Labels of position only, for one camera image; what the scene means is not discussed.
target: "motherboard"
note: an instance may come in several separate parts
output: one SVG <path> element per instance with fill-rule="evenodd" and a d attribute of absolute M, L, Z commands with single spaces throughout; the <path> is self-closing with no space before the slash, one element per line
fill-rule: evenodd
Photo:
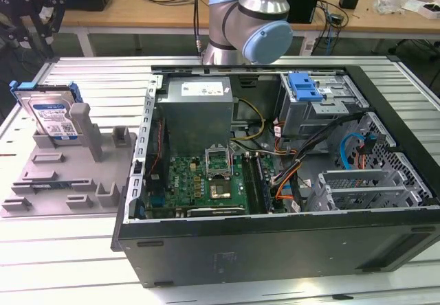
<path fill-rule="evenodd" d="M 257 160 L 261 171 L 255 166 L 256 174 L 253 174 L 251 162 Z M 224 210 L 230 210 L 231 214 L 251 214 L 258 213 L 255 211 L 259 208 L 263 210 L 261 213 L 267 213 L 271 206 L 267 189 L 274 174 L 272 158 L 265 155 L 209 156 L 208 161 L 207 157 L 171 157 L 164 194 L 150 194 L 144 202 L 155 218 L 171 214 L 175 218 L 215 216 L 217 212 L 225 214 Z M 266 188 L 264 195 L 260 188 Z M 266 196 L 261 200 L 264 205 L 256 205 L 255 196 Z"/>

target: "gray floor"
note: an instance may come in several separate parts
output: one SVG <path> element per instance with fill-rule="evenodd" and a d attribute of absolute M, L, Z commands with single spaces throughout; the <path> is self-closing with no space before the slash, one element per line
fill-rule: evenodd
<path fill-rule="evenodd" d="M 206 46 L 207 37 L 203 37 Z M 298 55 L 301 38 L 295 38 L 287 55 Z M 94 34 L 91 41 L 99 56 L 192 56 L 195 54 L 193 37 L 175 35 L 142 35 L 143 50 L 137 52 L 132 35 Z M 388 48 L 397 41 L 384 41 L 379 55 L 387 55 Z M 335 56 L 368 56 L 375 40 L 341 38 L 333 51 Z M 57 34 L 53 44 L 57 56 L 82 56 L 81 48 L 73 34 Z M 315 55 L 324 54 L 325 49 L 317 49 Z M 431 63 L 429 52 L 423 45 L 415 45 L 408 41 L 396 53 L 397 56 L 425 83 L 429 84 L 440 68 L 440 59 Z M 8 83 L 31 81 L 42 64 L 33 52 L 22 50 L 0 49 L 0 122 L 14 106 L 14 98 L 10 95 Z M 433 91 L 440 93 L 440 77 L 433 85 Z"/>

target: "power supply label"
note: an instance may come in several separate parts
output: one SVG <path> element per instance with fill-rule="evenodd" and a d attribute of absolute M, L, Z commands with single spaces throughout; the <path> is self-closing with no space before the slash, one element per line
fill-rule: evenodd
<path fill-rule="evenodd" d="M 66 118 L 67 109 L 63 104 L 34 104 L 32 109 L 50 137 L 57 140 L 78 138 L 72 121 Z"/>
<path fill-rule="evenodd" d="M 181 92 L 182 97 L 223 95 L 223 84 L 221 82 L 185 82 L 181 85 Z"/>

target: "chip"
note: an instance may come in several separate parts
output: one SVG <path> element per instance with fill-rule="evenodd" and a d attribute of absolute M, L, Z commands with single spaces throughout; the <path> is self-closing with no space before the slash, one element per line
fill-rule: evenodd
<path fill-rule="evenodd" d="M 230 199 L 231 185 L 229 180 L 213 179 L 209 182 L 210 198 Z"/>

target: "expansion slot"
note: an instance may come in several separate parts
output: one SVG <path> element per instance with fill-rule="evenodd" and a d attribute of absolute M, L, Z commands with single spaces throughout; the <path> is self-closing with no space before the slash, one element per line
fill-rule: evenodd
<path fill-rule="evenodd" d="M 253 158 L 257 168 L 258 168 L 258 181 L 260 183 L 261 193 L 263 195 L 263 200 L 266 208 L 266 212 L 269 212 L 272 207 L 272 202 L 270 198 L 269 187 L 267 186 L 265 173 L 263 172 L 263 164 L 261 163 L 260 157 Z"/>
<path fill-rule="evenodd" d="M 270 193 L 259 157 L 242 156 L 241 165 L 250 214 L 268 213 L 271 208 Z"/>

